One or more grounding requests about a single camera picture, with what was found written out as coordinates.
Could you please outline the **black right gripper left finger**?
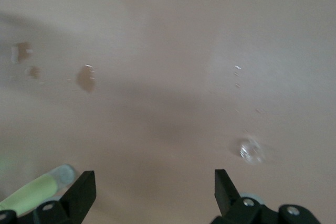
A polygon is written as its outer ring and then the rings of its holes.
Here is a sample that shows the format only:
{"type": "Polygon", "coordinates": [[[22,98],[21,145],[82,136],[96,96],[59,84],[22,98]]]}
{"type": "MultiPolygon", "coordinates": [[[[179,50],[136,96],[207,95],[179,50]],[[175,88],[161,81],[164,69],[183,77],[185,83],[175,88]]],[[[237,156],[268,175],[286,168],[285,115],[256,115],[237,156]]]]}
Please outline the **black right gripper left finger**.
{"type": "Polygon", "coordinates": [[[44,174],[1,201],[1,223],[82,223],[96,199],[94,171],[85,171],[61,196],[58,183],[44,174]]]}

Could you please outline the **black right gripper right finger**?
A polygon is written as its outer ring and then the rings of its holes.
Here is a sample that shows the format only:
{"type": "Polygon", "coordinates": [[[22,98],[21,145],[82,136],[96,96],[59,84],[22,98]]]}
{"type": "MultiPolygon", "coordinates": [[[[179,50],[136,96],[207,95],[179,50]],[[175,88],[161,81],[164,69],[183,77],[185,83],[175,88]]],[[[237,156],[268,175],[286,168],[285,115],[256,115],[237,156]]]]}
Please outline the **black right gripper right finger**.
{"type": "Polygon", "coordinates": [[[227,171],[215,170],[215,193],[218,208],[221,212],[212,223],[319,223],[320,221],[308,209],[286,204],[278,211],[269,209],[251,197],[242,197],[227,171]]]}

